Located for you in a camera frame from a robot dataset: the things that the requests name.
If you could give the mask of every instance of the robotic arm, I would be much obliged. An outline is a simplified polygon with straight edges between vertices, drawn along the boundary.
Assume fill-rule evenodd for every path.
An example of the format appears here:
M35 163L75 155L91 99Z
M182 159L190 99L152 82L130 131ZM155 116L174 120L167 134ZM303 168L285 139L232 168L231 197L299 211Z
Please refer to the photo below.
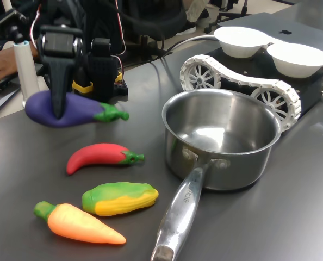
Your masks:
M85 11L79 0L38 0L33 6L47 25L41 26L37 39L37 49L41 63L48 67L49 76L45 77L51 90L53 114L60 119L65 110L66 92L72 90L74 73L78 65L85 67L86 74L92 82L91 98L108 102L116 95L127 95L127 88L117 86L114 81L118 75L116 60L110 53L108 39L94 39L92 51L83 56ZM10 9L0 19L0 35L23 43L31 24L38 16L26 18L19 11Z

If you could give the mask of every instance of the stainless steel saucepan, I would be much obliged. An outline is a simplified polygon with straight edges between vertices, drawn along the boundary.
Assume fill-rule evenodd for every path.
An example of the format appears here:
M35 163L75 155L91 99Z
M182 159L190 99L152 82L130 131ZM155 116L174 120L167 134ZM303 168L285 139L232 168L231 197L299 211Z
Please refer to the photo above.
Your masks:
M174 261L190 231L202 188L236 190L264 171L280 121L264 103L238 92L182 92L163 107L165 155L185 178L161 221L152 261Z

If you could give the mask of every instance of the red chili pepper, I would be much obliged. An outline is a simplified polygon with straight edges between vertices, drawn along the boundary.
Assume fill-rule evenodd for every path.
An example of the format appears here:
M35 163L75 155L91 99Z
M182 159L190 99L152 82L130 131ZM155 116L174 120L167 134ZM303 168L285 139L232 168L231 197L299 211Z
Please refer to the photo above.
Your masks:
M67 162L66 172L74 174L83 166L93 164L130 165L139 160L145 160L144 155L136 155L127 148L110 143L99 143L81 148Z

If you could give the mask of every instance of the person's hand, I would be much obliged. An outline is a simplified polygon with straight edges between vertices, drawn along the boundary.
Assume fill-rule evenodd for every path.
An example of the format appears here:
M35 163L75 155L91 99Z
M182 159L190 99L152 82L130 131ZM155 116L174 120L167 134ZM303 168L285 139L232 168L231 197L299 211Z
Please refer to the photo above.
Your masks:
M17 72L16 60L13 48L0 51L0 81L13 73Z

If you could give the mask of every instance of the plastic vegetable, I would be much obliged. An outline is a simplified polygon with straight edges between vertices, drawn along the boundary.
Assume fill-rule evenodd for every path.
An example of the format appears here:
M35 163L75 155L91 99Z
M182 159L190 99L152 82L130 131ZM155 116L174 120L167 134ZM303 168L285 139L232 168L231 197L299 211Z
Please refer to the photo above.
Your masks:
M62 237L90 243L126 242L120 233L70 204L54 206L42 201L36 205L34 214L46 220L51 231Z
M66 172L74 174L83 166L93 164L130 165L139 160L145 160L144 155L136 155L127 148L110 143L99 143L81 148L67 162Z
M84 193L82 205L86 212L113 216L152 206L158 195L158 191L146 183L107 183Z
M40 91L27 99L25 112L33 121L54 128L95 121L109 122L119 118L125 121L129 119L128 113L119 111L112 105L72 93L66 94L65 111L62 118L57 119L54 116L51 104L51 92Z

